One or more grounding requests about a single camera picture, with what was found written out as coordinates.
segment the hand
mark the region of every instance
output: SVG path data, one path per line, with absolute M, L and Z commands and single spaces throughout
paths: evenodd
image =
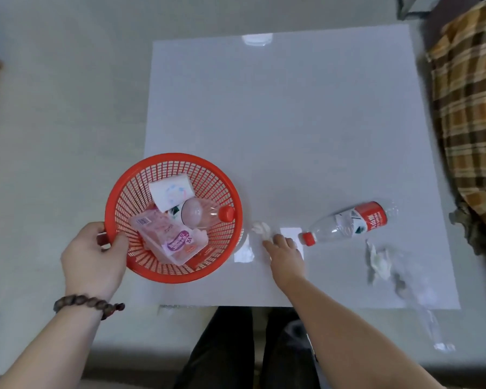
M 117 234 L 111 247 L 102 251 L 101 246 L 108 244 L 103 222 L 90 222 L 81 229 L 61 255 L 65 274 L 65 295 L 86 294 L 110 301 L 121 285 L 126 271 L 126 254 L 130 242 L 128 237 Z
M 306 277 L 304 259 L 297 249 L 295 242 L 283 235 L 275 235 L 274 242 L 268 240 L 263 246 L 270 254 L 272 260 L 272 276 L 279 289 L 286 291 L 292 280 Z

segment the white table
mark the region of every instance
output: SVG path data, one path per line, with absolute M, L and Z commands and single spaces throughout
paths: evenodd
M 157 41 L 145 156 L 186 152 L 216 164 L 244 206 L 244 226 L 306 228 L 376 197 L 400 217 L 352 240 L 305 248 L 308 276 L 349 307 L 403 307 L 367 282 L 365 238 L 412 253 L 437 295 L 459 308 L 428 126 L 408 27 Z M 231 257 L 213 274 L 166 285 L 162 304 L 287 306 L 268 260 Z

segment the basket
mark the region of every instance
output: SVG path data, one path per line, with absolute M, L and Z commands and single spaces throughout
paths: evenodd
M 220 205 L 232 205 L 234 221 L 211 227 L 210 250 L 214 253 L 201 262 L 196 256 L 182 266 L 160 263 L 151 251 L 143 248 L 138 233 L 130 225 L 133 215 L 143 212 L 152 202 L 148 183 L 187 173 L 196 196 L 211 199 Z M 198 280 L 219 268 L 232 254 L 242 230 L 242 209 L 239 195 L 229 178 L 212 163 L 196 156 L 167 153 L 146 158 L 128 169 L 113 186 L 104 215 L 104 227 L 110 240 L 119 231 L 130 239 L 126 265 L 136 274 L 160 283 L 187 283 Z

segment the person's right arm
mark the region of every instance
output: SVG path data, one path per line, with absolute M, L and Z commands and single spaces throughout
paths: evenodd
M 388 338 L 305 278 L 292 239 L 264 242 L 272 274 L 306 327 L 324 374 L 335 389 L 421 389 L 442 386 Z

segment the bottle cap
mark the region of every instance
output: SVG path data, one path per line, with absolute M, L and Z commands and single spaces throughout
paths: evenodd
M 234 208 L 232 206 L 221 206 L 218 211 L 218 218 L 221 222 L 232 222 L 234 221 Z
M 313 237 L 313 235 L 311 234 L 311 232 L 303 233 L 303 239 L 306 242 L 306 245 L 308 247 L 310 247 L 313 244 L 315 244 L 315 238 Z

